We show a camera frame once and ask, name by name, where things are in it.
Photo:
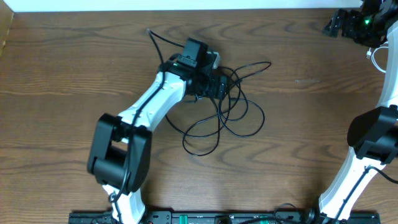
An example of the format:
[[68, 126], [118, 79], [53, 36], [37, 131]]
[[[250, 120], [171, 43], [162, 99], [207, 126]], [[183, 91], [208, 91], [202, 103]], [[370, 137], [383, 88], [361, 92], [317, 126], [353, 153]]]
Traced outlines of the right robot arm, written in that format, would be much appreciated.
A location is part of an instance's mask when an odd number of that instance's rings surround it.
[[351, 122], [346, 159], [304, 223], [370, 223], [375, 215], [350, 217], [353, 205], [376, 174], [397, 158], [397, 0], [363, 1], [360, 11], [339, 9], [323, 34], [388, 48], [382, 93], [376, 107]]

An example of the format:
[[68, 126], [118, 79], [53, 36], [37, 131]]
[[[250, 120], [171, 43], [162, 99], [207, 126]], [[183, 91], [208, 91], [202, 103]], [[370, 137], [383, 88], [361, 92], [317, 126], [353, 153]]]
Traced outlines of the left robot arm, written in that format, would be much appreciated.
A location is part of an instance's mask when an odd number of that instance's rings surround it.
[[217, 77], [220, 54], [199, 40], [187, 39], [180, 54], [162, 59], [148, 90], [118, 115], [97, 121], [87, 170], [112, 204], [113, 223], [139, 223], [146, 212], [140, 187], [150, 165], [152, 134], [185, 96], [224, 97], [225, 78]]

